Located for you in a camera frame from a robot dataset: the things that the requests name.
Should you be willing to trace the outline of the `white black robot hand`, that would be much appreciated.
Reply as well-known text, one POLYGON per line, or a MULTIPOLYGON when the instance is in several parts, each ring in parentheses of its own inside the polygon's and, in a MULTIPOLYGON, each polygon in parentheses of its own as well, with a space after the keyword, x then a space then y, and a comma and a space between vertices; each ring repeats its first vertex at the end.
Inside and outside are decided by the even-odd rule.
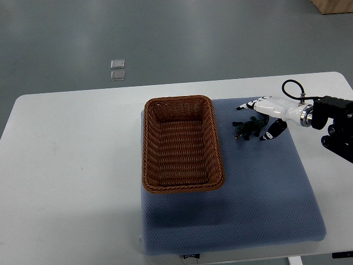
POLYGON ((299 126, 310 127, 313 106, 306 103, 297 103, 280 97, 260 97, 244 103, 237 110, 251 109, 277 120, 271 124, 260 141, 272 140, 278 137, 287 128, 287 121, 291 120, 299 126))

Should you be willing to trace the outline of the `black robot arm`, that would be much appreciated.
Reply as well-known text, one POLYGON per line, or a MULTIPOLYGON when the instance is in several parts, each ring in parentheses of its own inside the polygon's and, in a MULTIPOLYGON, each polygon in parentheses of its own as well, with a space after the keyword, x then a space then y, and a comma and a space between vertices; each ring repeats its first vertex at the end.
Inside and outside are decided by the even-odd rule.
POLYGON ((329 119, 328 135, 322 136, 323 147, 352 162, 352 100, 330 96, 313 101, 311 127, 324 128, 329 119))

